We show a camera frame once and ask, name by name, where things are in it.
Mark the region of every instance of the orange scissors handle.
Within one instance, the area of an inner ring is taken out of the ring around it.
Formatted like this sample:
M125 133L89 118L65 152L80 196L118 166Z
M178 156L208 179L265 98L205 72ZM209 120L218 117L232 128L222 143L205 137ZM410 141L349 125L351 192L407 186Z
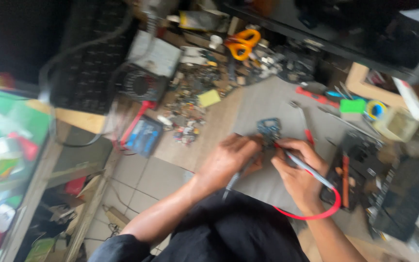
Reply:
M254 29L247 29L229 36L224 44L235 59L242 61L248 58L252 48L257 45L260 39L260 32Z

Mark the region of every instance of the plastic container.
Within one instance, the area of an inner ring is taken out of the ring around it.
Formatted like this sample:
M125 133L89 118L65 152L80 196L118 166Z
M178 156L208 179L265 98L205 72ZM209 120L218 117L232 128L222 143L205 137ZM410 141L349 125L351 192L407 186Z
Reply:
M419 127L410 112L404 108L389 108L387 113L373 123L374 128L390 140L408 142Z

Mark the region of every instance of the hand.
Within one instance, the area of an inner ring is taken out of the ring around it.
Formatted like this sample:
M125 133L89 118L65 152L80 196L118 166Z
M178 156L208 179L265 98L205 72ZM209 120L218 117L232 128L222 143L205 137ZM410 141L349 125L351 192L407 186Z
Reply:
M209 194L226 187L235 173L239 172L255 153L261 151L262 143L260 134L251 137L230 134L211 152L194 178ZM262 157L259 155L245 174L261 169L261 163Z
M310 143L290 138L277 140L276 143L282 148L292 150L293 154L318 171L320 175L326 175L328 164L315 152ZM319 200L321 182L301 167L289 166L284 158L282 149L276 148L276 155L271 159L271 163L279 171L285 188L300 211L307 216L321 213L323 210Z

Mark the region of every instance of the keyboard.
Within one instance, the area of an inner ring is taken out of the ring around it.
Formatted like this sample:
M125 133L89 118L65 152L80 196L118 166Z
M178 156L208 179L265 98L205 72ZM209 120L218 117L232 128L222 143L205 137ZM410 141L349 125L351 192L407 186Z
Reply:
M61 50L115 31L128 6L122 0L79 0L74 3ZM126 58L138 22L123 34L68 55L55 70L51 104L71 110L107 114L116 93L109 80Z

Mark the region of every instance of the tile floor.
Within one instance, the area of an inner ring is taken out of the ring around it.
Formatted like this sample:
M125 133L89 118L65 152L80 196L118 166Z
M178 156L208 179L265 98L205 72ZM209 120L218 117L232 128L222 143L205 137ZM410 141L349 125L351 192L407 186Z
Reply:
M182 186L185 172L184 169L158 158L146 159L139 155L123 156L114 170L113 179L106 188L102 203L85 236L85 238L91 238L84 241L87 256L90 257L91 253L100 246L102 243L100 240L105 240L111 235L111 230L108 228L109 220L102 205L114 206L126 217L132 219ZM117 198L111 187L116 189L121 200ZM151 250L151 253L161 253L168 243L169 236Z

